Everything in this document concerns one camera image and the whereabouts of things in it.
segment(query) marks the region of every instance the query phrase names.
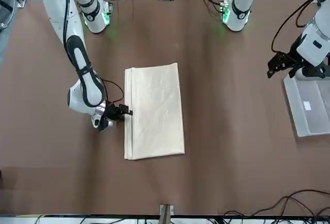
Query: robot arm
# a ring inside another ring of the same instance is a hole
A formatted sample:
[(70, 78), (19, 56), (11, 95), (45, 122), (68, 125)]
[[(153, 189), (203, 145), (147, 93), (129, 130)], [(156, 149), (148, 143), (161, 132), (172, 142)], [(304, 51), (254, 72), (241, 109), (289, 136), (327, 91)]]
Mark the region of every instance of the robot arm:
[[(92, 116), (92, 123), (98, 130), (112, 125), (113, 120), (122, 119), (124, 114), (132, 115), (128, 107), (114, 104), (105, 99), (105, 87), (89, 61), (83, 28), (74, 0), (43, 0), (53, 29), (63, 43), (68, 58), (74, 66), (78, 81), (69, 89), (68, 106), (80, 113)], [(87, 25), (92, 32), (104, 29), (104, 20), (98, 0), (77, 0)]]
[(241, 31), (248, 22), (250, 9), (253, 0), (227, 0), (228, 3), (226, 15), (223, 18), (223, 23), (231, 31)]
[(289, 76), (299, 80), (330, 77), (330, 67), (324, 59), (330, 53), (330, 0), (318, 0), (321, 7), (307, 24), (302, 34), (292, 44), (289, 53), (278, 52), (268, 63), (268, 77), (292, 68)]

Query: beige cloth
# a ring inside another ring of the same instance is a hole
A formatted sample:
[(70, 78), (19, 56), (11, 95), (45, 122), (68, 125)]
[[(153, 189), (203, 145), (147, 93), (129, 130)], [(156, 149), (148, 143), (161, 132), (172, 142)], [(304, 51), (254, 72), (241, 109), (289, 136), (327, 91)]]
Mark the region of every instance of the beige cloth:
[(177, 63), (125, 71), (125, 159), (185, 153)]

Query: wire bundle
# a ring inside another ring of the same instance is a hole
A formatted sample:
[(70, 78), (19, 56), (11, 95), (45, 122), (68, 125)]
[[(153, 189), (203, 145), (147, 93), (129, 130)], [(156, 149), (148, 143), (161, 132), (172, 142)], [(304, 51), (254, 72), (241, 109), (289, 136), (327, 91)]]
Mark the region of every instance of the wire bundle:
[(303, 220), (304, 223), (306, 223), (306, 224), (314, 224), (317, 221), (325, 221), (328, 224), (330, 224), (330, 216), (322, 216), (322, 214), (325, 211), (330, 210), (330, 206), (327, 206), (327, 207), (321, 209), (318, 213), (315, 214), (307, 205), (305, 205), (304, 203), (302, 203), (301, 201), (299, 201), (299, 200), (297, 200), (296, 198), (293, 197), (293, 196), (295, 196), (297, 194), (304, 193), (304, 192), (305, 193), (306, 192), (308, 192), (308, 193), (317, 193), (317, 194), (320, 194), (320, 195), (324, 195), (324, 196), (330, 197), (330, 193), (328, 193), (328, 192), (319, 191), (319, 190), (315, 190), (315, 189), (302, 189), (300, 191), (296, 191), (296, 192), (290, 194), (289, 196), (281, 197), (279, 199), (279, 201), (277, 201), (273, 206), (268, 207), (268, 208), (264, 208), (264, 209), (261, 209), (261, 210), (258, 210), (255, 213), (253, 213), (252, 215), (244, 215), (244, 214), (242, 214), (242, 213), (240, 213), (238, 211), (229, 210), (229, 211), (227, 211), (227, 212), (225, 212), (223, 214), (223, 218), (224, 219), (227, 219), (226, 216), (228, 216), (229, 221), (225, 221), (224, 220), (224, 222), (226, 224), (230, 224), (230, 222), (233, 219), (242, 219), (242, 220), (243, 219), (251, 219), (254, 216), (260, 214), (261, 212), (266, 212), (266, 211), (269, 211), (269, 210), (272, 210), (272, 209), (276, 208), (282, 202), (284, 202), (284, 204), (282, 205), (282, 210), (281, 210), (280, 215), (279, 216), (276, 216), (275, 217), (275, 220), (272, 221), (271, 224), (279, 224), (280, 222), (285, 221), (285, 220), (288, 221), (289, 223), (291, 223), (290, 219), (289, 218), (288, 219), (283, 218), (283, 215), (285, 213), (285, 210), (286, 210), (286, 207), (287, 207), (287, 204), (288, 204), (289, 200), (292, 200), (295, 203), (297, 203), (300, 207), (303, 207), (305, 210), (307, 210), (309, 212), (310, 216), (306, 216), (306, 217), (303, 217), (302, 218), (302, 220)]

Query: white sticker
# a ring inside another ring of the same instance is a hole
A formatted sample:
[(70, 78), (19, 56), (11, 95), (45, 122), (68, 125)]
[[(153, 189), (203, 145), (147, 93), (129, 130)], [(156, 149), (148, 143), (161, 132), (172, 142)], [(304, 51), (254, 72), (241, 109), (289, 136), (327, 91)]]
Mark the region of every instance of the white sticker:
[(311, 111), (311, 106), (309, 101), (304, 101), (304, 106), (306, 111)]

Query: towel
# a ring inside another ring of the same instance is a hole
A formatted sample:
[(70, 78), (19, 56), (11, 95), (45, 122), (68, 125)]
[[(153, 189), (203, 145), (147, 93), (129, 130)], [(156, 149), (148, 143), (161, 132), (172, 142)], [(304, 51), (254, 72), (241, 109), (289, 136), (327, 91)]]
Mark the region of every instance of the towel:
[(185, 153), (177, 63), (126, 69), (125, 105), (125, 159)]

